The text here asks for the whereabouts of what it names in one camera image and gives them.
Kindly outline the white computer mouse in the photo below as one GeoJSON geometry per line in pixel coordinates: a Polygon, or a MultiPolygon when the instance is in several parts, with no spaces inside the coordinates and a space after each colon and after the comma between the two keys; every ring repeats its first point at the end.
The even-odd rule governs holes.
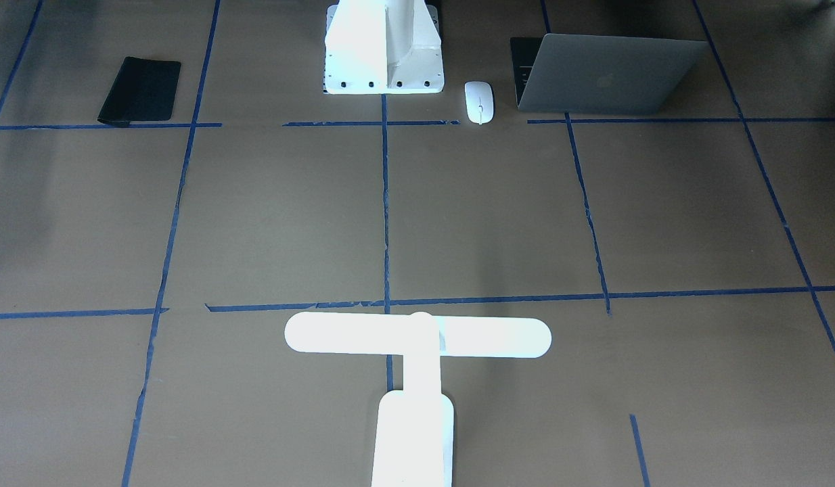
{"type": "Polygon", "coordinates": [[[495,116],[495,96],[491,84],[471,80],[464,84],[465,111],[474,124],[488,124],[495,116]]]}

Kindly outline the grey laptop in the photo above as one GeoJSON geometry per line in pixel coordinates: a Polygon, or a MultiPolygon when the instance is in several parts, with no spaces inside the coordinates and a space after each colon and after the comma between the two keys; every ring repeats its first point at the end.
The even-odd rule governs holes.
{"type": "Polygon", "coordinates": [[[705,41],[671,38],[512,37],[517,108],[526,113],[653,114],[706,47],[705,41]]]}

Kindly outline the white desk lamp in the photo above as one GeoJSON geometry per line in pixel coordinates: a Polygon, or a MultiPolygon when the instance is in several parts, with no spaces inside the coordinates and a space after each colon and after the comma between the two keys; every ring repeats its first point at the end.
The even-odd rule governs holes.
{"type": "Polygon", "coordinates": [[[284,338],[298,352],[402,358],[402,388],[378,403],[374,486],[452,485],[455,408],[442,391],[443,357],[539,358],[551,346],[551,331],[538,319],[429,312],[298,312],[284,338]]]}

